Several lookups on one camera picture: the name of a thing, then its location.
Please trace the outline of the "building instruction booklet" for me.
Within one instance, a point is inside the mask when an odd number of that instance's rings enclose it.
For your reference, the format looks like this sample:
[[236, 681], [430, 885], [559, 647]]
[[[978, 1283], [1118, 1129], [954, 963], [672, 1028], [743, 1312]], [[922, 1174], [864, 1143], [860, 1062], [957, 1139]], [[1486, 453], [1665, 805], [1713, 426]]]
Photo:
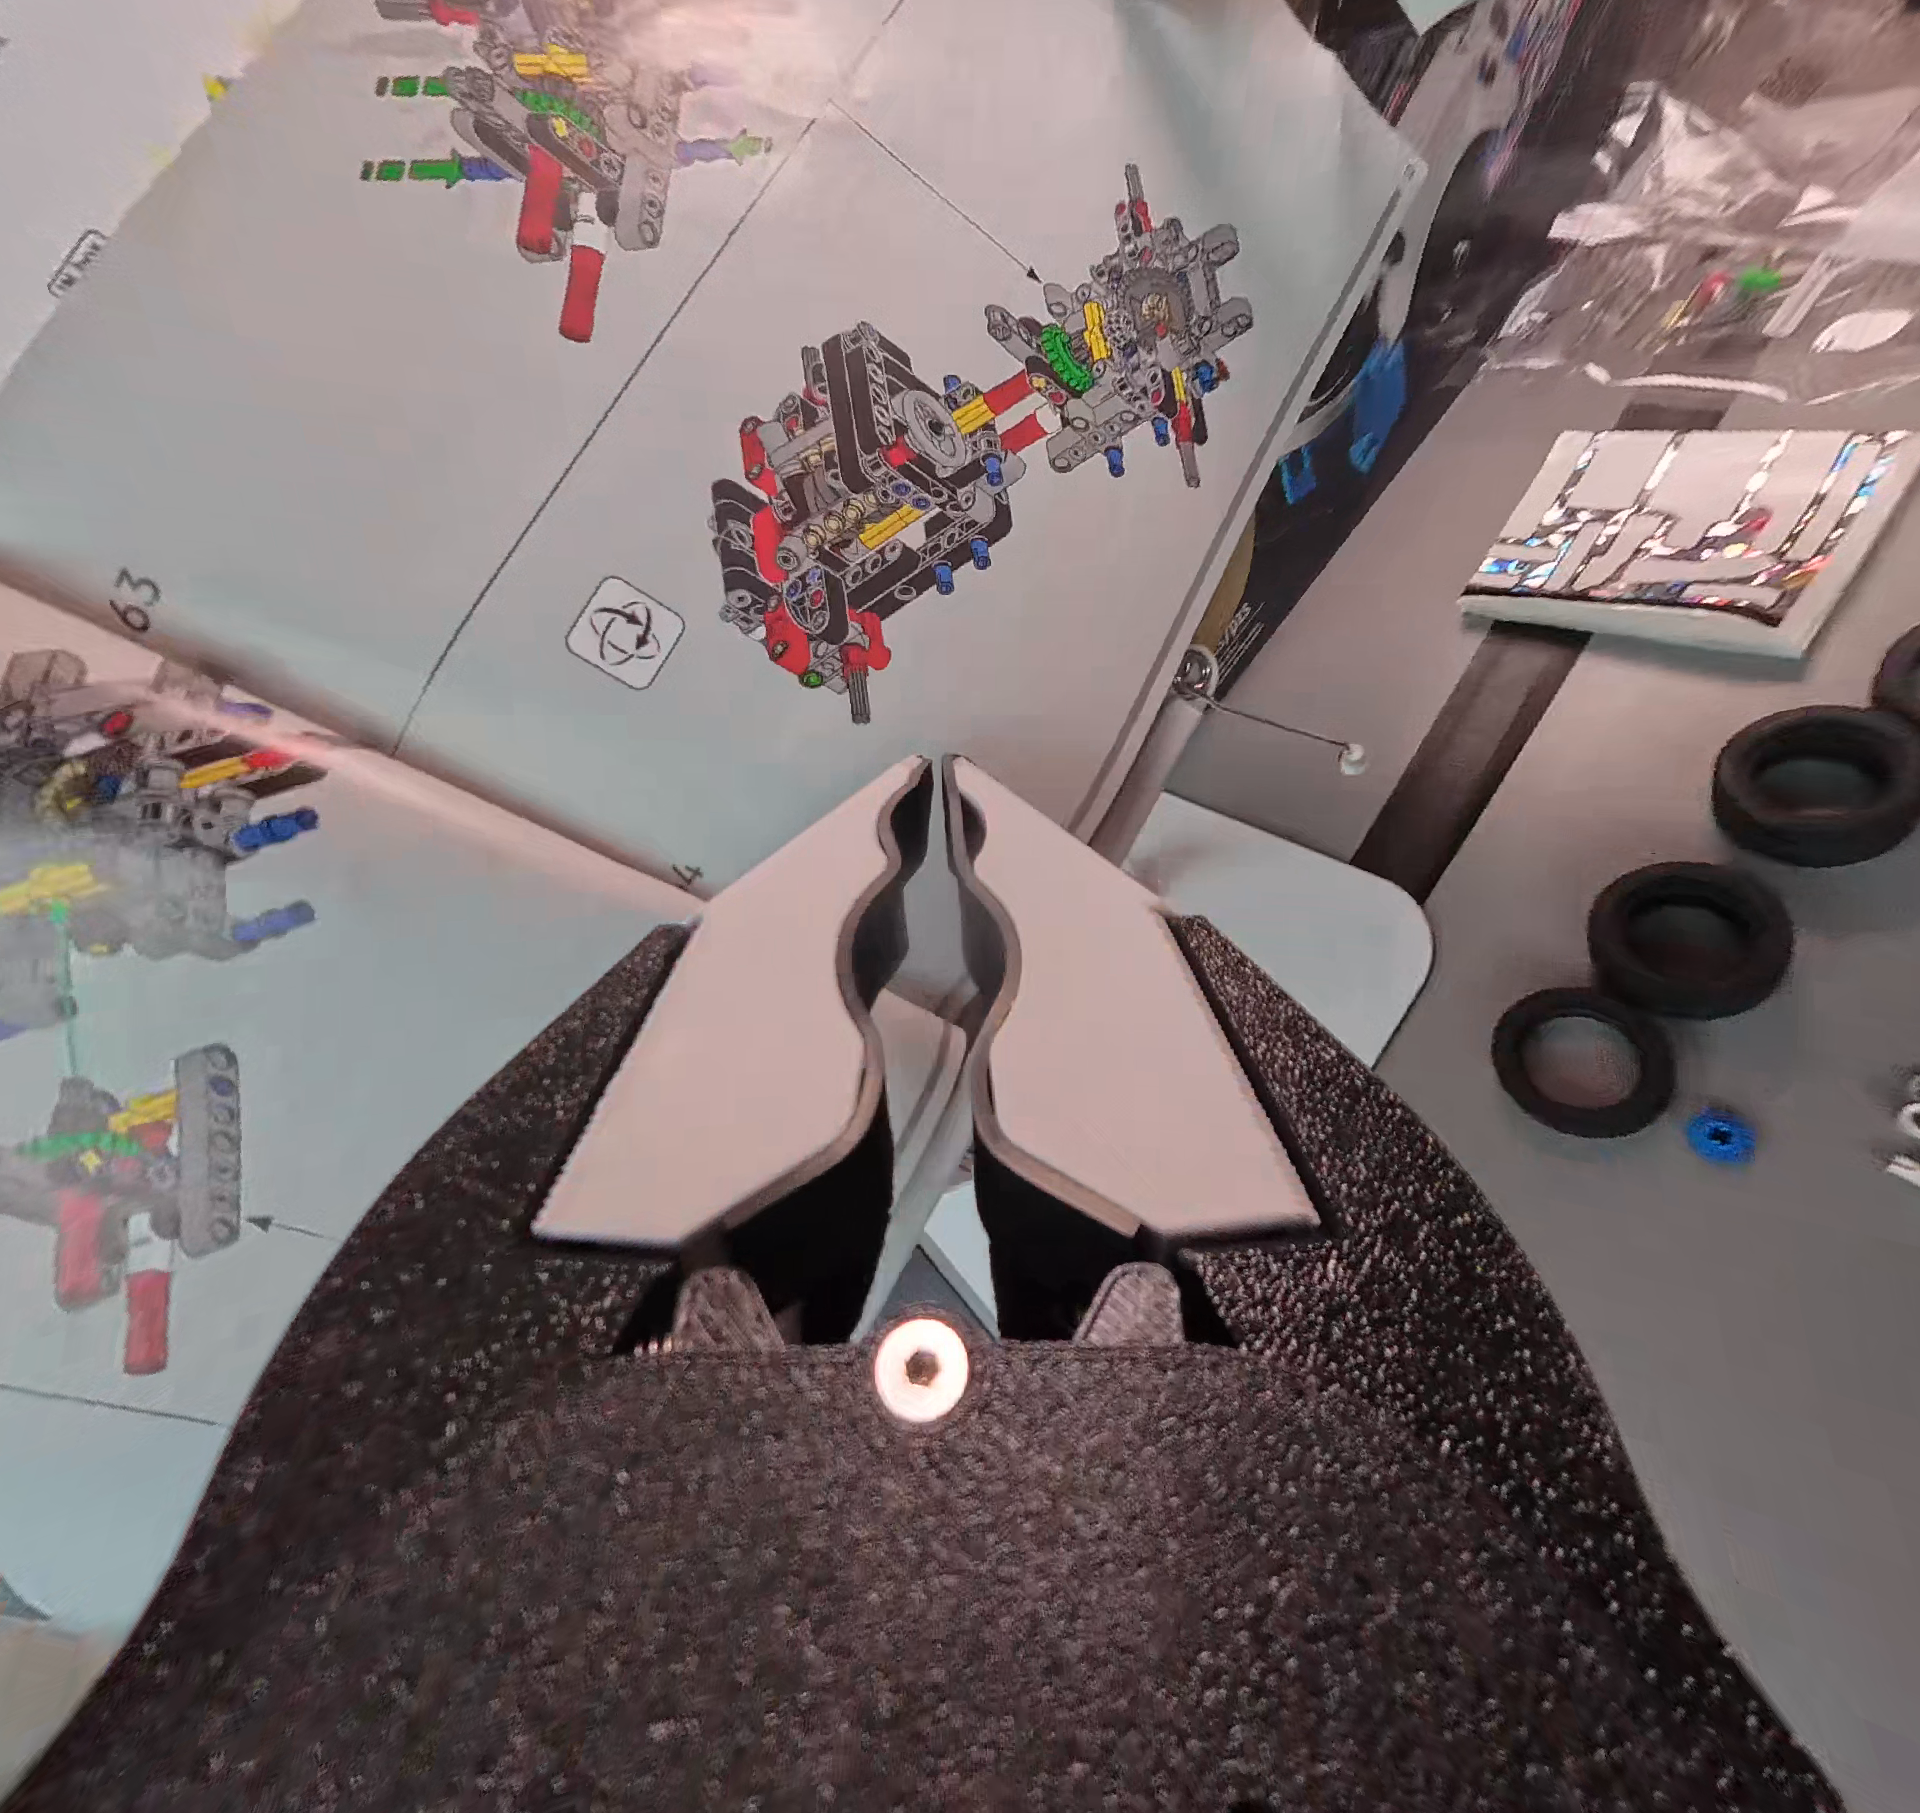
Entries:
[[1095, 840], [1426, 175], [1282, 0], [4, 0], [4, 1692], [643, 936]]

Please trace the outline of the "grey desk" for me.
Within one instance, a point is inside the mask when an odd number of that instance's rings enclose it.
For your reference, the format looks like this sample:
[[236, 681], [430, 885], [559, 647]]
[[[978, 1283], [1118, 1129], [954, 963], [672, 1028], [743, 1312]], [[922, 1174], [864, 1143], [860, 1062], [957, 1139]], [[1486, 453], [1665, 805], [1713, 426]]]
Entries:
[[1915, 1069], [1915, 841], [1844, 869], [1752, 860], [1797, 944], [1760, 1010], [1682, 1028], [1683, 1109], [1760, 1132], [1737, 1170], [1671, 1117], [1620, 1143], [1526, 1119], [1495, 1012], [1585, 975], [1591, 893], [1735, 858], [1709, 781], [1772, 709], [1856, 704], [1915, 623], [1915, 511], [1800, 670], [1493, 635], [1454, 597], [1560, 429], [1703, 419], [1568, 378], [1459, 388], [1232, 702], [1364, 748], [1364, 770], [1209, 719], [1173, 785], [1425, 905], [1433, 964], [1383, 1078], [1475, 1174], [1597, 1367], [1692, 1586], [1854, 1809], [1915, 1809], [1915, 1187], [1886, 1175]]

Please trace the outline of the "shiny sticker sheet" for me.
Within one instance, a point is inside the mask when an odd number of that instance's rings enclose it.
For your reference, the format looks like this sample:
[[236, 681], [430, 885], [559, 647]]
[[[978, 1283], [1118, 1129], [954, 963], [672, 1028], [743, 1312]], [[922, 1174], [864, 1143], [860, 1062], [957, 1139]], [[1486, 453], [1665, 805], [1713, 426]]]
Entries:
[[1804, 660], [1913, 485], [1910, 429], [1567, 429], [1456, 608]]

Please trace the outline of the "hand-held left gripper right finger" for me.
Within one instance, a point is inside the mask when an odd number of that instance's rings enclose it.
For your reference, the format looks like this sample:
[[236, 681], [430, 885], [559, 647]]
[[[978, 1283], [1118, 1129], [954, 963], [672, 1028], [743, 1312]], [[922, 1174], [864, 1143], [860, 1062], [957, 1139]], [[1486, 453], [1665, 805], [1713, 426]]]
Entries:
[[969, 758], [941, 781], [996, 1330], [1069, 1338], [1131, 1264], [1211, 1328], [1196, 1259], [1320, 1237], [1313, 1162], [1157, 896]]

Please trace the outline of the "clear plastic bags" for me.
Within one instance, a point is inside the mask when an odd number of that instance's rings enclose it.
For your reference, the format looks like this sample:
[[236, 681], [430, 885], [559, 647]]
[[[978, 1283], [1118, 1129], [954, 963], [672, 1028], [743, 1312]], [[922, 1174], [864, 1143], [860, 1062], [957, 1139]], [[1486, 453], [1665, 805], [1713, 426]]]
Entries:
[[1637, 85], [1603, 187], [1554, 217], [1557, 264], [1486, 375], [1563, 375], [1636, 403], [1752, 401], [1915, 418], [1915, 85], [1713, 118]]

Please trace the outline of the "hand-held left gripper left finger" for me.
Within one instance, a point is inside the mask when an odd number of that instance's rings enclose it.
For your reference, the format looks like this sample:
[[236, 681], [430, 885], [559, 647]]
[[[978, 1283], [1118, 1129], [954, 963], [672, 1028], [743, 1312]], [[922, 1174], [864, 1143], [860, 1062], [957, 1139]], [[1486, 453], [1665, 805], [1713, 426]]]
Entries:
[[894, 1193], [874, 1007], [908, 950], [934, 770], [908, 754], [684, 930], [533, 1221], [684, 1281], [751, 1277], [794, 1340], [848, 1340]]

